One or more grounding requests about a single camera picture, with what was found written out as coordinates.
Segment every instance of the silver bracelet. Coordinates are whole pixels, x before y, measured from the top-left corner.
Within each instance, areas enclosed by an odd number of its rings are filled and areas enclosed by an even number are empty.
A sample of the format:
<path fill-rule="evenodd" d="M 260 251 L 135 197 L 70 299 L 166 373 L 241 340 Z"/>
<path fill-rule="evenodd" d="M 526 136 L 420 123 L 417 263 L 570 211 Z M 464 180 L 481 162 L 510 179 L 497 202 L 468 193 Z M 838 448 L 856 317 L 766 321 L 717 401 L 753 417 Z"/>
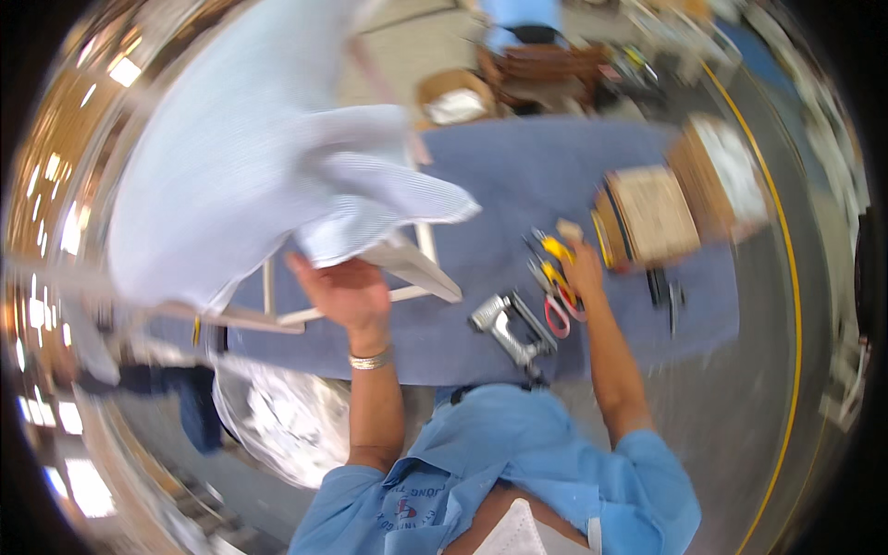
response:
<path fill-rule="evenodd" d="M 380 354 L 376 356 L 371 356 L 368 359 L 359 359 L 356 356 L 351 354 L 348 355 L 348 363 L 352 365 L 353 369 L 356 370 L 375 370 L 378 368 L 382 368 L 386 364 L 392 361 L 392 346 L 389 345 L 382 351 Z"/>

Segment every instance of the concrete floor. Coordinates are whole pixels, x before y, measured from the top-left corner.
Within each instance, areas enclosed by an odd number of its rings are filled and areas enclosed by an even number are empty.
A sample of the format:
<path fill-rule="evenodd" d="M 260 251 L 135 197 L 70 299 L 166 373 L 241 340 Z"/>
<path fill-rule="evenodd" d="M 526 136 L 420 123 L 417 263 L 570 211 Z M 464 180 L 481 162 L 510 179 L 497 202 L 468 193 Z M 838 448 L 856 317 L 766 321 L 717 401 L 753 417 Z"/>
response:
<path fill-rule="evenodd" d="M 620 21 L 601 19 L 583 11 L 570 22 L 568 38 L 608 39 L 628 32 Z M 391 2 L 369 25 L 370 50 L 392 81 L 399 99 L 420 117 L 413 87 L 425 75 L 449 67 L 471 67 L 476 24 L 450 2 L 423 0 Z M 669 78 L 668 109 L 656 115 L 681 123 L 690 111 L 705 111 L 734 121 L 729 106 L 704 76 L 695 89 L 677 86 Z M 767 552 L 804 488 L 816 450 L 837 448 L 842 437 L 823 439 L 822 417 L 816 404 L 829 369 L 829 275 L 818 225 L 809 200 L 804 169 L 793 146 L 779 131 L 776 113 L 756 87 L 754 77 L 739 72 L 729 94 L 746 117 L 787 207 L 787 223 L 795 248 L 802 308 L 803 372 L 794 386 L 796 331 L 787 250 L 779 227 L 758 234 L 734 254 L 741 306 L 738 339 L 696 360 L 652 369 L 646 391 L 657 428 L 675 450 L 694 483 L 703 522 L 689 553 L 734 552 L 757 521 L 772 482 L 789 423 L 794 391 L 795 425 L 775 481 L 774 494 L 755 525 L 747 550 Z M 345 71 L 341 99 L 345 104 L 373 102 L 353 68 Z M 555 384 L 589 438 L 607 448 L 607 437 L 589 383 Z M 431 414 L 428 388 L 405 389 L 408 403 L 408 442 Z M 226 506 L 247 524 L 288 541 L 313 494 L 292 488 L 255 471 L 227 455 L 202 457 L 178 427 L 176 404 L 122 396 L 122 412 L 133 431 L 164 463 L 209 482 Z"/>

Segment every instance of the blue felt surface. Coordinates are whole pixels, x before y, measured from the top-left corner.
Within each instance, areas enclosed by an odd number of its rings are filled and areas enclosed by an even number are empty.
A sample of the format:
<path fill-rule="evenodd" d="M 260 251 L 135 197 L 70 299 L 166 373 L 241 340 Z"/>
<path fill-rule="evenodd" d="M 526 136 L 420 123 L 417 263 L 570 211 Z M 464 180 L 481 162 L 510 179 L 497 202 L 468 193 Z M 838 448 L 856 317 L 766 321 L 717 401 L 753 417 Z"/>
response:
<path fill-rule="evenodd" d="M 526 268 L 521 240 L 531 226 L 554 232 L 558 218 L 594 237 L 589 208 L 605 170 L 662 163 L 674 130 L 639 123 L 561 117 L 491 121 L 425 135 L 435 160 L 428 172 L 463 186 L 483 211 L 457 226 L 434 228 L 441 267 L 463 290 L 449 305 L 436 297 L 401 301 L 392 310 L 398 375 L 404 384 L 466 385 L 518 382 L 521 372 L 493 338 L 473 333 L 466 319 L 495 293 L 517 288 L 542 320 L 542 292 Z M 275 264 L 278 313 L 308 306 L 284 264 Z M 605 290 L 639 366 L 650 368 L 706 353 L 737 336 L 739 311 L 733 260 L 726 245 L 709 246 L 667 269 L 685 288 L 678 333 L 669 312 L 654 310 L 644 274 L 606 272 Z M 261 276 L 242 283 L 233 303 L 261 310 Z M 559 342 L 557 355 L 539 359 L 552 379 L 589 378 L 581 325 Z M 156 335 L 181 343 L 181 331 L 156 322 Z M 302 336 L 230 329 L 232 353 L 325 377 L 349 378 L 345 333 L 311 321 Z"/>

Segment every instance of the hand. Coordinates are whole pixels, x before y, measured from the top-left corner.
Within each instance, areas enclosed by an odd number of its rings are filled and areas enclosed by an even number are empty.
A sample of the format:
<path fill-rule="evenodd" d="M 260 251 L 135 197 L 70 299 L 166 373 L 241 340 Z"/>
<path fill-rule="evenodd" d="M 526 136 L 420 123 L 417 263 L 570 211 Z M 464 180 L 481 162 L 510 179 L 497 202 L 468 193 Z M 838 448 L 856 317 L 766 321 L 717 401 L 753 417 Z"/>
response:
<path fill-rule="evenodd" d="M 566 258 L 561 259 L 567 284 L 585 305 L 598 301 L 607 303 L 601 285 L 601 261 L 598 252 L 585 241 L 568 241 L 567 245 L 575 253 L 573 264 Z"/>
<path fill-rule="evenodd" d="M 388 346 L 389 288 L 379 268 L 352 258 L 316 270 L 304 257 L 290 252 L 287 267 L 296 275 L 308 300 L 348 332 L 355 356 L 374 356 Z M 375 353 L 358 353 L 372 351 Z"/>

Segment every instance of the clear plastic sheet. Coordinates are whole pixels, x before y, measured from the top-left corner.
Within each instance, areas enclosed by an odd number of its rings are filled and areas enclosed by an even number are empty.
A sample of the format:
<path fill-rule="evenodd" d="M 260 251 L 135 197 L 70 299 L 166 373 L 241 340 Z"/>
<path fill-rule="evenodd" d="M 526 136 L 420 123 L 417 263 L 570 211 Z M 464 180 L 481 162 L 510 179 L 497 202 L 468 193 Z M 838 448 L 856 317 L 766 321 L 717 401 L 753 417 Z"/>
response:
<path fill-rule="evenodd" d="M 227 355 L 213 400 L 250 455 L 298 488 L 317 489 L 348 457 L 349 393 L 323 378 Z"/>

